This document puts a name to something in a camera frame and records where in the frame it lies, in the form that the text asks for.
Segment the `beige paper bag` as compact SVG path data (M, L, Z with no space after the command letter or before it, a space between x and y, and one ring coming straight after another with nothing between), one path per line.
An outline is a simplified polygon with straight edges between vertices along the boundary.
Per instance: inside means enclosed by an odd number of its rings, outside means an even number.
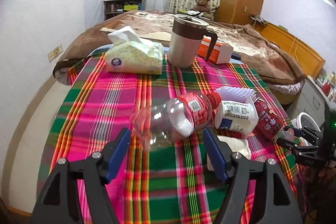
M251 159L252 152L249 148L248 141L246 139L238 139L228 136L217 136L220 144L226 144L231 150L227 153L227 157L230 157L232 152L239 152L248 160ZM203 134L203 143L206 148L207 153L207 169L211 172L215 171L215 168L221 166L222 164L226 165L223 156L221 156L220 149L217 146L217 143L211 138L210 135Z

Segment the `tissue pack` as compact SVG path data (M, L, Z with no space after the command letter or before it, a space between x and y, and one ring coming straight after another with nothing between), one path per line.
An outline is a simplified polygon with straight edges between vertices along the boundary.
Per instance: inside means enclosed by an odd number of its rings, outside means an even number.
M109 72L161 75L163 45L137 36L130 26L108 34L112 46L104 56Z

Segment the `red drink can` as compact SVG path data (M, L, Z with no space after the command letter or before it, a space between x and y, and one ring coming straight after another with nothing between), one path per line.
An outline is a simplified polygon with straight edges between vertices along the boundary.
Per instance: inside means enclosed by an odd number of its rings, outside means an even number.
M254 105L259 119L254 129L255 134L266 140L273 140L283 129L284 122L262 98L256 98Z

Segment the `white trash bin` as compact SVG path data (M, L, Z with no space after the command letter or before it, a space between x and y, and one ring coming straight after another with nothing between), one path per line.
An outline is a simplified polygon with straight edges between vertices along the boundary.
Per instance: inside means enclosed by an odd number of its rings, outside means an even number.
M321 131L318 124L315 120L307 113L301 112L295 118L291 120L291 123L294 128L304 128L307 127L309 129L315 131Z

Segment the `red thermos jar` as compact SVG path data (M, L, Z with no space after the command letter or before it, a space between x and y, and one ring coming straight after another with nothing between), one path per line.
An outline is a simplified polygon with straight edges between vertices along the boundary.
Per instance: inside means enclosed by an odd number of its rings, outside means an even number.
M325 96L328 96L329 95L329 92L330 92L330 89L331 89L331 84L327 81L323 84L322 86L322 92L323 94L325 94Z

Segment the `white yogurt cup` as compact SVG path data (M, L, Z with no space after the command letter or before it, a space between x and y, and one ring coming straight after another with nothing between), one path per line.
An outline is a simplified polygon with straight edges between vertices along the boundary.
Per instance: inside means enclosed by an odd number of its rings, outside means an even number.
M258 122L257 110L250 96L246 98L245 103L221 101L214 119L216 129L237 132L241 139L246 139Z

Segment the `clear plastic cup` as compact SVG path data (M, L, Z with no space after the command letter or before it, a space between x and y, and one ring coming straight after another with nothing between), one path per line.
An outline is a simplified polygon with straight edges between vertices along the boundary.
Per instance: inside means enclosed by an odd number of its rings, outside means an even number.
M273 138L273 141L276 143L277 139L280 138L287 141L294 141L294 129L292 127L285 126L276 134L276 136Z

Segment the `orange white small box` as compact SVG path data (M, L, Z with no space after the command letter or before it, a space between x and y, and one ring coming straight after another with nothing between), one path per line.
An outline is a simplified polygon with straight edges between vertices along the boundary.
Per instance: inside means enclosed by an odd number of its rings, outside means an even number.
M199 46L197 55L205 58L210 45L210 37L205 36ZM226 64L230 62L233 53L233 47L225 42L217 41L212 50L209 62L213 64Z

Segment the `wooden headboard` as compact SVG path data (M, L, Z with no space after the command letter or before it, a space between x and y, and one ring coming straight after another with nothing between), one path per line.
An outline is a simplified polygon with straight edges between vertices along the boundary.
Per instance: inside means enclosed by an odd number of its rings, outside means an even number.
M314 79L318 77L325 60L312 47L272 23L261 24L257 22L253 24L253 28L269 42L295 58L307 76Z

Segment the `wall power outlet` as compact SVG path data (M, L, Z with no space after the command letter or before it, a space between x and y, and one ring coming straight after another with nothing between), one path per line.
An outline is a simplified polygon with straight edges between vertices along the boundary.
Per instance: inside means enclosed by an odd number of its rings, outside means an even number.
M63 45L58 45L55 49L53 49L51 52L48 53L47 57L49 62L56 59L61 53L63 53Z

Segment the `teddy bear with santa hat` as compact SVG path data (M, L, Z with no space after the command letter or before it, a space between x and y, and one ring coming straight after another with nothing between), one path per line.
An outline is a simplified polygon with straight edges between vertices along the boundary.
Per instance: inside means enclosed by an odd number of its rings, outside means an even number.
M214 16L211 10L210 0L194 0L195 5L191 9L192 11L198 12L198 17L213 20Z

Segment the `clear plastic bottle red label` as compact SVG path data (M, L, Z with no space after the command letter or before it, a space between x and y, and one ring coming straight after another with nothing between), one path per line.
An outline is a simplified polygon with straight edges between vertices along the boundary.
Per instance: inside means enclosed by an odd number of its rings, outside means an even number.
M131 116L133 133L147 151L169 147L209 125L220 102L216 92L186 93L161 105L144 107Z

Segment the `plaid pink green tablecloth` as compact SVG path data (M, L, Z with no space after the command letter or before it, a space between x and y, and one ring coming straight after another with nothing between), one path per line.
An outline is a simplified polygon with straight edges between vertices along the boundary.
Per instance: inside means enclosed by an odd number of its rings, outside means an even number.
M209 94L216 88L250 88L282 119L289 118L257 72L245 64L214 65L195 58L189 69L173 67L163 60L162 74L141 75L107 71L104 55L87 57L70 69L72 83L51 127L39 171L40 192L61 158L86 159L116 139L122 128L131 137L117 177L106 191L119 223L214 223L228 189L207 169L203 130L212 128L217 136L230 132L209 125L169 147L145 150L133 133L131 116L144 107L161 105L186 93ZM272 140L247 136L251 160L272 158L280 166L297 201L304 206L302 172L294 157ZM93 223L85 185L77 180L83 223ZM240 223L249 223L256 181L250 180Z

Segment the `brown white travel mug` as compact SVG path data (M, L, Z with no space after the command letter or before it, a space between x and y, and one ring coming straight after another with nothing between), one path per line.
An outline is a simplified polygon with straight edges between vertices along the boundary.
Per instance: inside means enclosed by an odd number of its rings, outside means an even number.
M199 18L176 14L169 43L169 63L177 68L189 68L205 36L210 37L210 44L204 57L204 60L208 61L218 39L217 34L209 30L208 26L207 22Z

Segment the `bed with brown blanket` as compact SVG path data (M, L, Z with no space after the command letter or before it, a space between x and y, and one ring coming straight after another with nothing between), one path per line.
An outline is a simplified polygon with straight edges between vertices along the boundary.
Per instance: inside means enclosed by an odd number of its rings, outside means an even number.
M68 70L100 46L110 44L108 34L131 26L139 36L152 38L168 46L167 39L160 39L157 32L171 33L173 14L165 12L130 11L86 29L65 50L53 69L53 76L64 85L70 84ZM249 24L210 23L218 41L232 46L241 62L254 69L266 83L281 105L292 103L306 82L306 75L295 59L272 45Z

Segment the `grey drawer nightstand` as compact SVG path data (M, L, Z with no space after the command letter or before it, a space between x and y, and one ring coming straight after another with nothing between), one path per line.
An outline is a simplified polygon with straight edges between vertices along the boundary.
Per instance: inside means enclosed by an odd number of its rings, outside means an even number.
M322 89L311 76L308 76L300 94L289 105L286 113L291 120L296 118L299 113L306 113L321 127L325 121L325 105L327 101L327 96Z

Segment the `cluttered shelf desk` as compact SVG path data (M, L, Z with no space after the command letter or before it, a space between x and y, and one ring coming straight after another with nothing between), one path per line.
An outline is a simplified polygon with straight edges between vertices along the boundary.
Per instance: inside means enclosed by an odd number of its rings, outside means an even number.
M146 0L104 0L104 20L108 20L124 12L146 9Z

